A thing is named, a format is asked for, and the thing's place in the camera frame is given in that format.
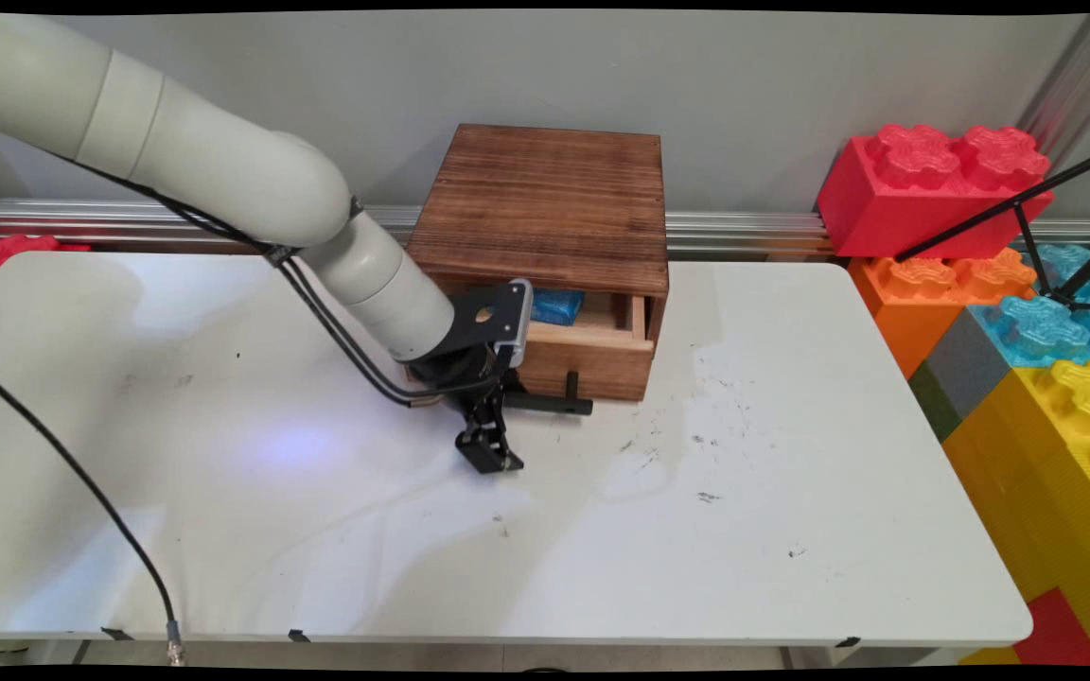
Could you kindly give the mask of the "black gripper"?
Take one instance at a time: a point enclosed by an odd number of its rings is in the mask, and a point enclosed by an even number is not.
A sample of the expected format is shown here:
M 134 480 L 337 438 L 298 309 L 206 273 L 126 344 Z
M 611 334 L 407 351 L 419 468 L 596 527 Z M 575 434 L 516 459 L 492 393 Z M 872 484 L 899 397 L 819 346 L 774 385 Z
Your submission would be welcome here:
M 502 419 L 502 402 L 511 404 L 520 394 L 519 370 L 510 368 L 509 361 L 506 352 L 479 344 L 410 363 L 420 384 L 429 391 L 445 391 L 444 397 L 460 409 L 467 426 L 455 437 L 455 448 L 482 475 L 524 466 L 507 440 Z

